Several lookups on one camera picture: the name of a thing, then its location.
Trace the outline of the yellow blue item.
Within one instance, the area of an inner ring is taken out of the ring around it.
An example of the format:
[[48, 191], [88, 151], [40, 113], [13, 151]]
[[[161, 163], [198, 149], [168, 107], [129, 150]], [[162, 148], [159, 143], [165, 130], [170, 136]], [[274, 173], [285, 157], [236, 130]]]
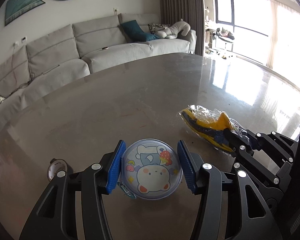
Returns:
[[234, 151], [229, 147], [228, 141], [223, 135], [223, 131], [228, 128], [236, 133], [239, 129], [244, 129], [235, 119], [230, 118], [224, 111], [217, 109], [209, 110], [201, 105], [189, 105], [179, 112], [183, 122], [196, 133], [205, 139], [216, 149], [227, 154]]

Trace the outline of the round cartoon bear case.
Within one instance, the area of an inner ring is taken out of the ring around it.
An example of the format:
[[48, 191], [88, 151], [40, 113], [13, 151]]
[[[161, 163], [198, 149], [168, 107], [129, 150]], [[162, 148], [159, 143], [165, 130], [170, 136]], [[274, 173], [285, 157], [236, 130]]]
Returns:
[[130, 198], [160, 200], [181, 183], [183, 172], [171, 146], [158, 139], [142, 139], [122, 155], [118, 186]]

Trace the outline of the black tape roll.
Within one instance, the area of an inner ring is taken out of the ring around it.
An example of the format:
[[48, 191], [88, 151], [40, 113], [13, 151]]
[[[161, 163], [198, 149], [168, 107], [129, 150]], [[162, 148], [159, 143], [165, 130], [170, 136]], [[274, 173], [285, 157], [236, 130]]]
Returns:
[[73, 173], [72, 167], [64, 159], [53, 158], [47, 169], [48, 180], [51, 181], [59, 171], [64, 171], [69, 174]]

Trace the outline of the balcony chair with clothes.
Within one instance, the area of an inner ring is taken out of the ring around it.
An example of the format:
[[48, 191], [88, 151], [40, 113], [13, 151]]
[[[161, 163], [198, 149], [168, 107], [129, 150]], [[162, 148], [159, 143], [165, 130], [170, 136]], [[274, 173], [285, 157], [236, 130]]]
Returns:
[[217, 55], [227, 57], [232, 51], [235, 37], [232, 32], [219, 27], [209, 29], [209, 49], [215, 51]]

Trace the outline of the grey plush toy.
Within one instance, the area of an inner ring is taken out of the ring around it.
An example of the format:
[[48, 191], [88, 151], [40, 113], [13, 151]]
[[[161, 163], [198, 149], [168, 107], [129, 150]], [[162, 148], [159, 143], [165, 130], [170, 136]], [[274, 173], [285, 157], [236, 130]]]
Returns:
[[166, 29], [156, 31], [154, 35], [162, 39], [165, 38], [174, 39], [178, 37], [179, 33], [181, 33], [182, 36], [186, 36], [190, 30], [191, 27], [187, 22], [179, 21]]

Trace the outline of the grey sectional sofa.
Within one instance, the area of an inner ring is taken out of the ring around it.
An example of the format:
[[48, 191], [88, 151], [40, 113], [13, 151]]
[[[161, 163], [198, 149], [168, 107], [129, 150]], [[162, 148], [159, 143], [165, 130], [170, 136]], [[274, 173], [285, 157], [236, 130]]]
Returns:
[[160, 24], [157, 14], [119, 14], [74, 23], [18, 49], [0, 65], [0, 131], [19, 112], [53, 91], [90, 74], [131, 61], [171, 53], [194, 53], [196, 32], [174, 39], [133, 42], [121, 23], [141, 29]]

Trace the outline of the black white floral cushion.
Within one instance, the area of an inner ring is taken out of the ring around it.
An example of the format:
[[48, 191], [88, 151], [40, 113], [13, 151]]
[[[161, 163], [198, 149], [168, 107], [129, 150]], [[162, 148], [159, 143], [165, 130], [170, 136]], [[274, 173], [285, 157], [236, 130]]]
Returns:
[[171, 26], [170, 24], [156, 24], [156, 23], [152, 23], [148, 25], [151, 34], [155, 34], [157, 31], [167, 29], [170, 26]]

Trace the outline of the teal cushion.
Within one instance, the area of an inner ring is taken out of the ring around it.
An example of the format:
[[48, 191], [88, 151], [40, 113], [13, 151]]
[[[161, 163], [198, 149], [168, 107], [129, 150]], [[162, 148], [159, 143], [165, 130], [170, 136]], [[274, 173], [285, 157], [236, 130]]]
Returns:
[[121, 23], [121, 27], [133, 42], [148, 42], [159, 39], [154, 34], [144, 32], [136, 20]]

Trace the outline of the dark grey curtain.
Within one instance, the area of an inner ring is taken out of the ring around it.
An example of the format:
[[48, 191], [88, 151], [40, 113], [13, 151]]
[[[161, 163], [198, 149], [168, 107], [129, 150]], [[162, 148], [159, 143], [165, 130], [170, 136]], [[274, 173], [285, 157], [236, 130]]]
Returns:
[[184, 20], [190, 25], [197, 35], [194, 53], [202, 56], [205, 38], [204, 0], [160, 0], [160, 12], [163, 23], [174, 24]]

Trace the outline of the teal left wall painting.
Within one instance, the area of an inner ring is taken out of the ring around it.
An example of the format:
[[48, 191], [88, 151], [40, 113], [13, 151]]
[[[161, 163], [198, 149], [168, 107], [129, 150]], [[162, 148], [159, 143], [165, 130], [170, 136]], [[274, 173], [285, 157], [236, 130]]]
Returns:
[[8, 0], [5, 11], [5, 26], [42, 4], [45, 4], [43, 0]]

